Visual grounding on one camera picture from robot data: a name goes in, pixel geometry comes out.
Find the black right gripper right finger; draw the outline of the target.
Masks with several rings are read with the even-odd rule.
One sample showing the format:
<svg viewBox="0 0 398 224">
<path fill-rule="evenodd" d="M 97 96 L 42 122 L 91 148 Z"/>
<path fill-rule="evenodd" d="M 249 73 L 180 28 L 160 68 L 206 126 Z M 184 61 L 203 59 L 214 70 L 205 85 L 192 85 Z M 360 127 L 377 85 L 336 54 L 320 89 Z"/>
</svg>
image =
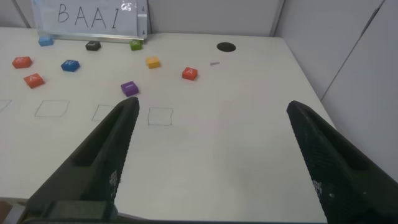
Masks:
<svg viewBox="0 0 398 224">
<path fill-rule="evenodd" d="M 397 223 L 397 182 L 309 106 L 287 114 L 328 223 Z"/>
</svg>

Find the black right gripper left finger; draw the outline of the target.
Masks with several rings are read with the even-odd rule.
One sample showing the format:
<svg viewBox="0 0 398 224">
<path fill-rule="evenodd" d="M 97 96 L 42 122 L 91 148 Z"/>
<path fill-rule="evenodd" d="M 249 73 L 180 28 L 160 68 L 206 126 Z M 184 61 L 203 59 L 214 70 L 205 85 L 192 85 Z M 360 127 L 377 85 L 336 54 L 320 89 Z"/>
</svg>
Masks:
<svg viewBox="0 0 398 224">
<path fill-rule="evenodd" d="M 21 223 L 109 223 L 139 100 L 118 103 L 28 199 Z"/>
</svg>

